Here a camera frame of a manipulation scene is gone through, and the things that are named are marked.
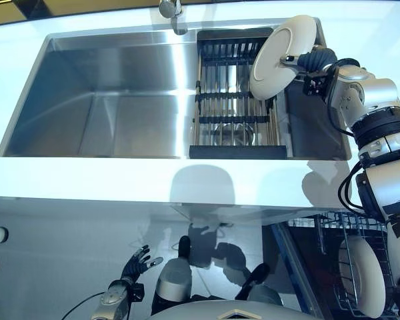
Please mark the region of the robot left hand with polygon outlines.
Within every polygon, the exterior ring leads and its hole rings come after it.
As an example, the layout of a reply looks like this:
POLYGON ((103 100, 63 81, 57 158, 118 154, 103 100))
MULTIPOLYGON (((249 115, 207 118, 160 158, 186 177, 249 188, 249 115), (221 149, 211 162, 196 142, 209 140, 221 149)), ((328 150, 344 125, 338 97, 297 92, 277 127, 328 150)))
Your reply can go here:
POLYGON ((136 283, 141 274, 163 262, 162 257, 151 259, 149 252, 148 245, 140 247, 125 264, 121 278, 129 279, 130 282, 136 283))

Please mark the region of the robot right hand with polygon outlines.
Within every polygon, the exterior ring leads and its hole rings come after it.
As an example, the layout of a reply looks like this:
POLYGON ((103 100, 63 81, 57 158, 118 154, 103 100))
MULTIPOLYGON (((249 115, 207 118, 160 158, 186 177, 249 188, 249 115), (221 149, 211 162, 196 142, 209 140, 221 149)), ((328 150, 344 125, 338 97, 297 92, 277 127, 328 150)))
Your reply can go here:
POLYGON ((337 56, 332 49, 321 48, 299 56, 283 56, 280 58, 280 62, 286 66, 301 68, 306 72, 314 72, 336 63, 337 56))

